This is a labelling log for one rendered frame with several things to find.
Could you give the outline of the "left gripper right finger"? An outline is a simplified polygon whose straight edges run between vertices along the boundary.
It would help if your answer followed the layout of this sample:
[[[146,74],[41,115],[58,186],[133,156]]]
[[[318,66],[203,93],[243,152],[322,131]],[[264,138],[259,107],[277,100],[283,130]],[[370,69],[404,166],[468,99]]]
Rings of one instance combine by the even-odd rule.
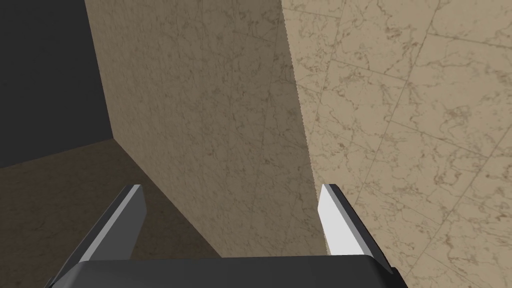
[[[317,212],[332,255],[369,256],[386,271],[393,271],[382,249],[336,184],[321,186]]]

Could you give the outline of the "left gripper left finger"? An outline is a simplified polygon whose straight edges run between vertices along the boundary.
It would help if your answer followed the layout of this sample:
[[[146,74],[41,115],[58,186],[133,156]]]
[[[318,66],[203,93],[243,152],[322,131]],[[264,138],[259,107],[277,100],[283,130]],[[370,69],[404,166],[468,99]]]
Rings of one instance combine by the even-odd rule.
[[[146,214],[142,185],[125,186],[71,253],[60,278],[80,262],[130,259]]]

